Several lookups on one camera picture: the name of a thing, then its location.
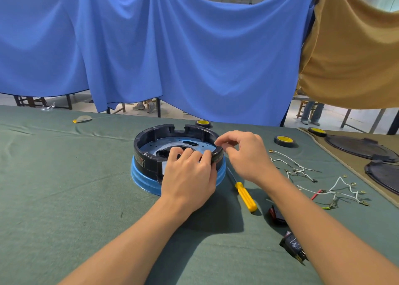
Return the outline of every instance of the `screwdriver handle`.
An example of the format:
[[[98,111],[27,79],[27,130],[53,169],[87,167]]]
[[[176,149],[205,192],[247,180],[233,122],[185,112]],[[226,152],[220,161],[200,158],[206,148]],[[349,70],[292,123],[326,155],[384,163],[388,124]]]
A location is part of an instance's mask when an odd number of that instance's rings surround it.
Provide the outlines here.
[[[238,193],[240,194],[242,200],[244,201],[245,205],[247,206],[248,210],[250,212],[254,212],[255,210],[258,209],[258,207],[255,204],[255,201],[252,199],[251,195],[249,192],[246,190],[246,188],[243,186],[241,182],[237,182],[235,184],[235,187],[238,190]]]

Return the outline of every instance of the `sneaker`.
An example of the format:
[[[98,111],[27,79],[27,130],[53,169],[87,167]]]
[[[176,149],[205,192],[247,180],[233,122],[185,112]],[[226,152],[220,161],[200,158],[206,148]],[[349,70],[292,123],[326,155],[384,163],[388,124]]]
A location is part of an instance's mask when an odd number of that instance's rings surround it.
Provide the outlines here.
[[[154,102],[148,103],[148,111],[147,111],[147,113],[152,114],[154,112],[154,109],[155,109]]]
[[[145,109],[143,102],[138,102],[137,105],[133,107],[133,110],[143,110],[143,109]]]

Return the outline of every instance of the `yellow screwdriver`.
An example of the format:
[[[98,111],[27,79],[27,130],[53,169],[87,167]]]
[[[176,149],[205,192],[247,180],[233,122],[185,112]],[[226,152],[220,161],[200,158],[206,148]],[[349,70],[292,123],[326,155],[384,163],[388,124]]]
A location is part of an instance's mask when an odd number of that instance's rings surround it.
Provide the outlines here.
[[[243,186],[242,182],[238,182],[236,178],[234,178],[232,171],[228,167],[227,167],[227,175],[235,183],[235,187],[237,188],[238,193],[240,194],[248,210],[250,212],[254,212],[255,210],[257,210],[258,207],[256,206],[255,201],[252,199],[247,189]]]

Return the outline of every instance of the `jeans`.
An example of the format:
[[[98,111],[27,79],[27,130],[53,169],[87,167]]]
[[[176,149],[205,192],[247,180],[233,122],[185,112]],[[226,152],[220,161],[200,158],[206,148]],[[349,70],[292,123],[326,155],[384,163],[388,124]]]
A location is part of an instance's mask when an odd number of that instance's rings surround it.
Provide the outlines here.
[[[303,110],[301,120],[302,121],[308,121],[309,115],[310,115],[310,110],[312,109],[314,105],[314,101],[309,101],[305,109]],[[312,119],[310,120],[311,122],[317,122],[320,120],[320,117],[322,116],[322,111],[324,108],[324,103],[318,103],[316,106],[316,109],[313,112]]]

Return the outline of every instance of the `blue fabric backdrop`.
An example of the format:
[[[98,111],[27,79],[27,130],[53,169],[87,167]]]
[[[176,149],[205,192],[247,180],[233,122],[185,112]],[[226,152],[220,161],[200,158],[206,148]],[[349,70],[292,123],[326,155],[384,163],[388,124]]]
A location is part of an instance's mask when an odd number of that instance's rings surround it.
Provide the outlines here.
[[[311,1],[0,0],[0,92],[90,88],[98,111],[160,96],[210,121],[278,125]]]

